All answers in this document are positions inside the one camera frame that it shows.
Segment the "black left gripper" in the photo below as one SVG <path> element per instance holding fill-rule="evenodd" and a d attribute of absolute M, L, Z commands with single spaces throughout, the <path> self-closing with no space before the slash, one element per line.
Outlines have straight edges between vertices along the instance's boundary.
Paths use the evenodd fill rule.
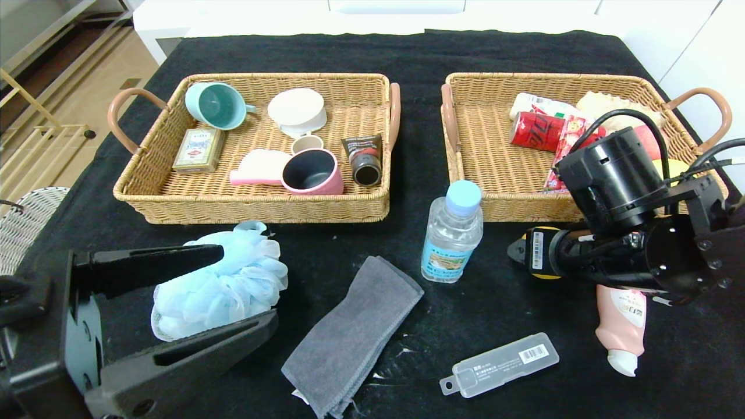
<path fill-rule="evenodd" d="M 221 261 L 221 245 L 53 253 L 2 275 L 3 418 L 165 418 L 263 345 L 270 310 L 104 366 L 91 295 L 117 298 Z"/>

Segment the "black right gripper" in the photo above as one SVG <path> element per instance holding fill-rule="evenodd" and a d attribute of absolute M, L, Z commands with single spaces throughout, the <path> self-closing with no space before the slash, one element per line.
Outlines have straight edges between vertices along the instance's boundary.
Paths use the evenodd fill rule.
<path fill-rule="evenodd" d="M 571 233 L 553 226 L 535 226 L 525 238 L 509 244 L 506 254 L 513 262 L 526 265 L 535 278 L 569 278 L 578 271 L 567 253 Z"/>

